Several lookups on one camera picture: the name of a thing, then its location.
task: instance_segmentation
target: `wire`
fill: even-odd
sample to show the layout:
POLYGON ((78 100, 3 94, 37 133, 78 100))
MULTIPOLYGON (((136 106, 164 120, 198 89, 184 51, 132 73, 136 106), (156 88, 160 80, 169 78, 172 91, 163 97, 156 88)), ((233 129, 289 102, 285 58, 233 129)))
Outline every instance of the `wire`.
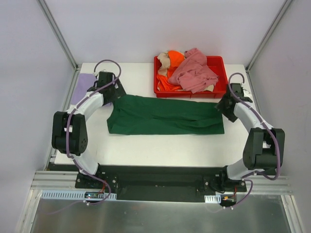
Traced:
MULTIPOLYGON (((108 87, 108 86, 114 84, 114 83, 119 79, 119 77, 120 77, 120 75, 121 75, 121 67, 120 67, 120 65, 119 65, 117 62, 115 62, 115 61, 113 61, 113 60, 109 60, 109 59, 101 60, 99 63, 97 63, 97 64, 95 65, 95 67, 94 67, 94 72, 96 72, 97 66, 98 66, 100 63, 102 63, 102 62, 112 62, 112 63, 116 64, 116 65, 118 66, 118 68, 119 68, 119 74, 118 74, 118 76, 115 77, 115 79, 112 80, 111 82, 109 82, 108 84, 106 84, 106 85, 104 85, 104 86, 98 88, 98 89, 95 90, 94 92, 92 92, 89 96, 86 96, 83 100, 81 100, 81 101, 77 104, 77 106, 72 110, 72 112, 71 112, 71 113, 69 114, 69 116, 68 116, 68 120, 67 120, 67 129, 70 128, 70 122, 71 122, 72 115, 77 111, 77 109, 78 109, 79 107, 81 107, 89 98, 91 98, 91 97, 92 97, 93 95, 95 95, 97 92, 99 92, 99 91, 105 89, 106 87, 108 87)), ((94 179, 96 179, 96 180, 102 182, 103 185, 106 185, 106 186, 108 187, 109 193, 108 193, 108 195, 107 195, 106 197, 104 197, 102 200, 100 200, 100 201, 97 202, 97 203, 89 203, 89 204, 91 204, 91 205, 97 205, 97 204, 100 204, 101 202, 103 202, 104 200, 106 200, 107 198, 109 198, 109 196, 110 196, 110 194, 111 194, 111 188, 110 188, 109 184, 108 184, 106 181, 104 181, 104 180, 102 180, 102 179, 100 179, 100 178, 98 178, 98 177, 96 177, 96 176, 90 174, 89 172, 85 171, 85 170, 78 164, 78 162, 75 160, 75 158, 74 158, 72 155, 70 155, 70 150, 69 150, 69 130, 66 131, 66 154, 67 154, 67 157, 68 157, 68 158, 71 158, 71 159, 73 160, 74 164, 79 168, 79 170, 80 170, 81 173, 84 173, 84 174, 86 174, 86 175, 88 175, 88 176, 90 176, 90 177, 92 177, 92 178, 94 178, 94 179)))
POLYGON ((102 189, 98 192, 98 194, 104 193, 105 188, 106 188, 106 185, 105 185, 105 184, 103 184, 103 187, 102 187, 102 189))
POLYGON ((209 187, 211 190, 213 190, 214 192, 225 193, 225 190, 217 189, 217 188, 213 187, 211 184, 209 184, 208 187, 209 187))
POLYGON ((236 195, 237 195, 237 187, 235 186, 233 195, 232 196, 228 196, 228 198, 231 198, 231 197, 236 198, 236 195))
MULTIPOLYGON (((79 107, 81 107, 82 104, 85 103, 85 101, 87 101, 90 97, 92 97, 93 95, 95 95, 97 92, 99 92, 99 91, 105 89, 106 87, 108 87, 108 86, 114 84, 115 81, 119 79, 119 77, 120 77, 120 75, 121 75, 121 67, 120 67, 120 65, 119 65, 117 62, 115 62, 115 61, 113 61, 113 60, 109 60, 109 59, 104 59, 104 60, 101 60, 99 63, 97 63, 97 64, 95 65, 95 67, 94 67, 94 73, 95 73, 95 71, 96 71, 96 67, 97 67, 100 63, 102 63, 102 62, 112 62, 112 63, 116 64, 116 65, 118 66, 118 68, 119 68, 119 74, 118 74, 118 76, 115 77, 114 80, 111 81, 110 83, 108 83, 108 84, 106 84, 106 85, 104 85, 104 86, 98 88, 96 91, 92 92, 92 93, 89 95, 89 97, 85 97, 83 100, 81 100, 81 101, 76 105, 76 107, 72 110, 72 112, 71 112, 71 113, 69 114, 69 116, 68 116, 68 120, 67 120, 67 129, 70 128, 70 122, 71 122, 72 115, 77 111, 77 109, 78 109, 79 107)), ((103 201, 105 201, 106 199, 108 199, 109 196, 110 196, 110 194, 111 194, 111 188, 110 188, 109 184, 108 184, 106 181, 104 181, 104 180, 102 180, 102 179, 100 179, 100 178, 98 178, 98 177, 96 177, 96 176, 94 176, 94 175, 88 173, 87 171, 85 171, 85 170, 77 163, 77 161, 74 159, 74 157, 73 157, 72 155, 70 155, 70 150, 69 150, 69 130, 66 131, 66 154, 67 154, 67 157, 68 157, 68 158, 71 158, 71 159, 73 160, 74 164, 78 167, 78 169, 79 169, 81 172, 83 172, 84 174, 86 174, 86 175, 92 177, 93 179, 96 179, 96 180, 102 182, 102 183, 103 183, 103 188, 102 188, 102 189, 104 189, 104 187, 107 186, 107 187, 108 187, 108 190, 109 190, 109 193, 108 193, 108 195, 107 195, 106 197, 104 197, 102 200, 98 201, 97 203, 91 203, 91 202, 87 202, 87 201, 85 201, 85 200, 78 200, 78 201, 75 201, 75 202, 69 204, 68 206, 65 206, 64 208, 62 208, 62 209, 60 209, 60 210, 56 210, 56 211, 53 211, 53 212, 50 212, 50 213, 46 213, 46 212, 42 211, 41 209, 39 209, 41 212, 43 212, 43 213, 46 214, 46 215, 54 215, 54 214, 60 213, 60 212, 62 212, 63 210, 66 210, 66 209, 68 209, 69 207, 71 207, 71 206, 73 206, 73 205, 75 205, 75 204, 77 204, 77 203, 81 203, 81 202, 87 202, 88 205, 98 205, 98 204, 102 203, 103 201)))
POLYGON ((261 118, 261 116, 259 115, 259 113, 257 113, 257 111, 255 109, 253 109, 250 105, 248 105, 247 103, 245 103, 243 100, 241 100, 238 96, 236 96, 236 94, 234 93, 234 91, 232 90, 232 87, 230 85, 230 81, 232 79, 232 77, 234 75, 241 75, 242 78, 243 78, 243 83, 245 82, 245 78, 244 76, 241 74, 241 73, 233 73, 231 74, 231 76, 229 77, 229 80, 228 80, 228 87, 229 87, 229 90, 233 96, 233 98, 240 102, 241 104, 245 105, 247 108, 249 108, 254 114, 255 116, 258 118, 258 120, 260 121, 261 125, 265 128, 265 130, 268 132, 268 134, 271 136, 273 142, 274 142, 274 145, 275 145, 275 149, 276 149, 276 175, 274 177, 269 177, 268 175, 266 175, 264 172, 261 172, 261 171, 252 171, 246 175, 244 175, 242 178, 246 178, 246 177, 249 177, 251 175, 254 175, 254 174, 259 174, 259 175, 262 175, 264 176, 265 178, 271 180, 271 181, 275 181, 281 174, 281 158, 280 158, 280 150, 279 150, 279 145, 278 145, 278 142, 277 142, 277 139, 276 137, 274 136, 274 134, 272 133, 272 131, 268 128, 268 126, 266 125, 266 123, 264 122, 264 120, 261 118))
POLYGON ((248 193, 241 199, 241 201, 235 203, 234 205, 232 206, 228 206, 226 207, 225 209, 233 209, 233 207, 236 207, 237 205, 240 205, 243 201, 245 201, 245 199, 251 194, 252 190, 253 190, 253 186, 254 186, 254 183, 252 180, 244 180, 244 181, 247 181, 247 182, 250 182, 251 183, 251 186, 248 190, 248 193))

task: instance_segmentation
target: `white tabletop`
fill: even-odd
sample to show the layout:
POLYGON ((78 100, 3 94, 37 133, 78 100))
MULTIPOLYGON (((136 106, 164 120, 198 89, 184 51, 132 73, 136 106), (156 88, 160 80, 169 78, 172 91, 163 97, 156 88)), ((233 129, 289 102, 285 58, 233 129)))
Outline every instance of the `white tabletop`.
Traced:
MULTIPOLYGON (((96 63, 83 63, 81 73, 93 73, 96 63)), ((152 63, 120 63, 121 83, 127 94, 156 97, 153 92, 152 63)), ((104 63, 98 70, 118 74, 115 64, 104 63)), ((243 65, 225 65, 227 77, 234 72, 245 76, 243 87, 251 92, 243 65)), ((233 82, 241 83, 236 76, 233 82)), ((220 99, 185 99, 218 102, 220 99)), ((88 149, 101 165, 125 166, 219 166, 242 158, 248 133, 240 120, 224 119, 225 133, 220 135, 115 135, 109 134, 106 120, 113 105, 101 107, 86 123, 88 149)), ((57 153, 56 164, 73 164, 65 154, 57 153)))

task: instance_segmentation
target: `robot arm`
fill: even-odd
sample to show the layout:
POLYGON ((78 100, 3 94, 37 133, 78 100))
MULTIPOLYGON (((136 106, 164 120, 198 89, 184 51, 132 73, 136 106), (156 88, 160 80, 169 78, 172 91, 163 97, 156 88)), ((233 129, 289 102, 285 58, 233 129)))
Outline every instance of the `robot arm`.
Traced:
POLYGON ((94 93, 96 90, 114 80, 114 74, 110 72, 100 72, 97 86, 91 87, 85 97, 65 112, 56 112, 53 118, 52 147, 66 154, 66 132, 69 130, 69 158, 73 159, 79 170, 83 174, 94 175, 98 169, 98 163, 94 160, 87 149, 86 121, 100 107, 115 98, 125 94, 123 86, 119 80, 116 85, 111 85, 102 91, 94 93), (69 115, 72 113, 70 127, 67 129, 69 115))
POLYGON ((252 171, 261 172, 277 167, 276 147, 267 129, 271 130, 277 139, 280 151, 280 165, 282 165, 285 141, 284 131, 275 129, 254 108, 250 109, 253 106, 253 102, 250 98, 244 96, 243 88, 239 83, 229 85, 231 85, 235 95, 244 101, 246 105, 237 101, 228 87, 226 94, 216 108, 232 122, 240 119, 249 135, 243 150, 243 158, 226 167, 226 177, 230 180, 241 180, 252 171))
MULTIPOLYGON (((99 83, 103 75, 111 73, 100 72, 99 83)), ((117 94, 117 98, 124 95, 124 89, 121 83, 117 83, 121 87, 122 93, 117 94)), ((232 83, 231 88, 234 93, 248 105, 252 105, 252 101, 248 97, 244 97, 243 89, 239 83, 232 83)), ((87 92, 86 96, 94 91, 90 88, 90 92, 87 92)), ((53 133, 52 133, 52 146, 59 150, 61 153, 66 153, 66 125, 69 114, 76 109, 74 112, 69 128, 69 150, 70 158, 75 160, 79 165, 80 172, 83 174, 87 173, 94 175, 98 169, 97 162, 89 154, 87 150, 87 132, 86 132, 86 121, 90 116, 105 104, 105 99, 111 97, 111 90, 105 92, 97 92, 92 95, 87 101, 85 101, 78 109, 76 106, 70 107, 65 112, 56 112, 53 119, 53 133)), ((251 111, 244 104, 236 101, 233 98, 229 88, 227 93, 223 96, 216 108, 222 112, 230 121, 234 122, 238 118, 241 120, 244 127, 249 132, 248 139, 243 151, 243 158, 236 163, 226 166, 225 176, 229 180, 241 180, 245 175, 250 172, 263 171, 268 169, 275 169, 277 165, 275 145, 267 133, 267 130, 262 126, 262 122, 259 121, 259 114, 251 111), (269 145, 268 148, 263 147, 263 143, 269 145)), ((263 120, 268 129, 270 129, 274 136, 277 138, 279 149, 280 149, 280 162, 282 163, 283 151, 284 151, 284 140, 285 133, 282 129, 274 129, 273 126, 263 120)))

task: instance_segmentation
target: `vertical metal pole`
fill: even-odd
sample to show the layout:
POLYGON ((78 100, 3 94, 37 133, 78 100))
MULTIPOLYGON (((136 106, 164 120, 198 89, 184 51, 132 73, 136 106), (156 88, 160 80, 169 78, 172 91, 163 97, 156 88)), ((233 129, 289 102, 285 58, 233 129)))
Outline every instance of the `vertical metal pole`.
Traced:
POLYGON ((267 42, 269 41, 270 37, 272 36, 273 32, 275 31, 275 29, 277 28, 277 26, 279 25, 280 21, 282 20, 283 16, 285 15, 285 13, 287 12, 287 10, 289 9, 289 7, 291 6, 292 2, 294 0, 285 0, 281 9, 279 10, 278 14, 276 15, 275 19, 273 20, 272 24, 270 25, 267 33, 264 35, 262 41, 260 42, 259 46, 257 47, 251 61, 249 62, 248 66, 246 67, 246 72, 248 73, 250 71, 250 69, 253 67, 256 59, 258 58, 260 52, 262 51, 262 49, 264 48, 264 46, 267 44, 267 42))
POLYGON ((48 7, 48 5, 46 4, 45 0, 37 0, 41 10, 43 11, 45 17, 47 18, 47 21, 49 23, 49 25, 51 26, 60 46, 62 47, 65 55, 67 56, 68 60, 70 61, 72 67, 76 70, 78 65, 77 65, 77 62, 74 60, 74 57, 62 35, 62 33, 60 32, 57 24, 56 24, 56 21, 48 7))

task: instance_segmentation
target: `green cloth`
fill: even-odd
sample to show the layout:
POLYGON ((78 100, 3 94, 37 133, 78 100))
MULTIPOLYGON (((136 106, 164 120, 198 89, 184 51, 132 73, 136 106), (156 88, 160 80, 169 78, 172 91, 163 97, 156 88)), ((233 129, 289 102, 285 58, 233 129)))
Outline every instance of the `green cloth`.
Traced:
POLYGON ((126 95, 113 102, 108 130, 125 135, 224 134, 223 117, 215 105, 126 95))

